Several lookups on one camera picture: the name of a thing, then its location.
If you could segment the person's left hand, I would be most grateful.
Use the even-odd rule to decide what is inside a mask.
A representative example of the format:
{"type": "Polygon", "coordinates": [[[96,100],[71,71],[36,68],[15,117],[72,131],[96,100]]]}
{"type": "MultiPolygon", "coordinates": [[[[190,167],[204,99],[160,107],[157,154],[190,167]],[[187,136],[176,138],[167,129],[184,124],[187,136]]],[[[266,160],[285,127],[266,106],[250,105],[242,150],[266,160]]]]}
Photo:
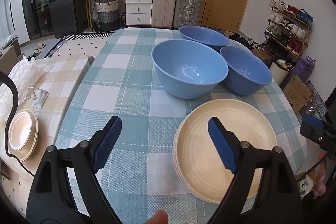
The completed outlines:
{"type": "Polygon", "coordinates": [[[164,210],[158,210],[150,219],[144,224],[168,224],[169,217],[164,210]]]}

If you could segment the person's right hand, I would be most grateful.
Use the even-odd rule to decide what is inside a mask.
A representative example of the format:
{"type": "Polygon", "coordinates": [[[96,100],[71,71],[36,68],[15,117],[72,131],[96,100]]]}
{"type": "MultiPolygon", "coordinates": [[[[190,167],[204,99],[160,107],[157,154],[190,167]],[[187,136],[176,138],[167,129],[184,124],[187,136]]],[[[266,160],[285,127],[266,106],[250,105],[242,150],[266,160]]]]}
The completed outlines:
{"type": "Polygon", "coordinates": [[[313,187],[314,197],[322,196],[326,192],[326,185],[323,182],[326,176],[326,154],[327,152],[322,152],[318,156],[318,160],[321,162],[319,165],[317,176],[315,178],[315,185],[313,187]]]}

